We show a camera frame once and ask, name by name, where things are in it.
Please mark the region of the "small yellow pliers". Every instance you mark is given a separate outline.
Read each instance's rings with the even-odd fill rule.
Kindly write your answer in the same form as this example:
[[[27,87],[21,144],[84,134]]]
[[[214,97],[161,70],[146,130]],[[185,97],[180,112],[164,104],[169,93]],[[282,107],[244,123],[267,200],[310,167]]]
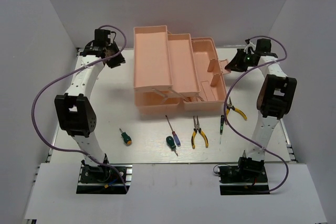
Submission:
[[[243,111],[241,111],[240,109],[234,107],[233,104],[232,104],[232,100],[231,100],[231,98],[229,98],[229,102],[227,103],[227,106],[226,106],[226,116],[229,115],[229,112],[230,112],[231,110],[234,111],[234,112],[236,112],[236,113],[238,113],[240,116],[242,116],[242,118],[243,118],[245,121],[248,120],[246,114],[245,114]]]

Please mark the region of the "black green precision screwdriver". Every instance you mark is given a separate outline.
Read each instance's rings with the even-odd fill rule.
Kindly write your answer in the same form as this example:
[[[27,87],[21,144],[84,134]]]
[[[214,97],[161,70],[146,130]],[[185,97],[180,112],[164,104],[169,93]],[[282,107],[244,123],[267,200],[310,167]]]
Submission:
[[[223,135],[223,129],[224,129],[224,123],[225,123],[225,116],[222,114],[220,117],[220,129],[219,129],[219,143],[221,144],[221,139]]]

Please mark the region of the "pink plastic toolbox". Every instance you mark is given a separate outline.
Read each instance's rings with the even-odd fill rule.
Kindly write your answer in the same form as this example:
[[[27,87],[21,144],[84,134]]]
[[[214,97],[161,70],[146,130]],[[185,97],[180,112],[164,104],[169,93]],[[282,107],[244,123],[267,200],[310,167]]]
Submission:
[[[218,111],[226,98],[224,66],[211,37],[134,28],[134,103],[142,114]]]

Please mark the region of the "yellow long nose pliers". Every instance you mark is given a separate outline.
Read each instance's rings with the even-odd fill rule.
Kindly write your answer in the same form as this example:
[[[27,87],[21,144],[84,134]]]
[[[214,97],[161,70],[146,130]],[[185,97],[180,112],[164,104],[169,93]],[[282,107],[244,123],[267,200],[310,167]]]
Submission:
[[[206,134],[203,132],[202,128],[200,127],[198,116],[193,116],[193,122],[194,122],[194,130],[191,137],[192,149],[195,149],[195,138],[197,134],[200,134],[202,136],[205,142],[205,147],[208,148],[209,147],[208,138]]]

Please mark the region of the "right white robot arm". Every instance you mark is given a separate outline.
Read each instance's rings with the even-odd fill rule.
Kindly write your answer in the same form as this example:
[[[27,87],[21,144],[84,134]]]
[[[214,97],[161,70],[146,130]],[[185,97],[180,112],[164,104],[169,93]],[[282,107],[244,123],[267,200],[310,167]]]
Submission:
[[[281,59],[271,51],[272,39],[256,36],[254,44],[246,39],[246,47],[238,49],[236,55],[225,66],[228,71],[248,72],[260,69],[264,82],[260,89],[256,108],[257,123],[248,150],[239,158],[236,173],[247,182],[257,177],[264,168],[265,152],[274,128],[290,111],[297,80],[287,76],[280,66]]]

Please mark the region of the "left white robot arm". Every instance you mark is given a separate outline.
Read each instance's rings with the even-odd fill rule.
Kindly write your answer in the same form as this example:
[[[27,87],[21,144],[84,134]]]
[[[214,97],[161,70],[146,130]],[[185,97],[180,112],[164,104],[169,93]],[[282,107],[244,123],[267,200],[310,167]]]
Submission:
[[[83,69],[74,74],[66,92],[54,100],[60,128],[75,140],[84,152],[84,164],[93,168],[93,176],[101,182],[110,178],[111,168],[105,165],[108,163],[107,155],[94,133],[97,116],[90,96],[105,66],[115,68],[125,63],[116,42],[111,39],[112,34],[116,32],[103,28],[94,31],[94,40],[80,54]]]

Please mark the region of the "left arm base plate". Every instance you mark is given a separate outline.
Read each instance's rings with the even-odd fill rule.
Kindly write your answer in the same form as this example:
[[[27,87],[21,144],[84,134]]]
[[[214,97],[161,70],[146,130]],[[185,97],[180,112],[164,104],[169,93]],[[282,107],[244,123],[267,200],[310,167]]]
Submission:
[[[125,195],[123,178],[127,189],[131,185],[132,168],[131,164],[122,164],[113,169],[102,167],[91,167],[81,165],[76,194],[96,194],[96,195]]]

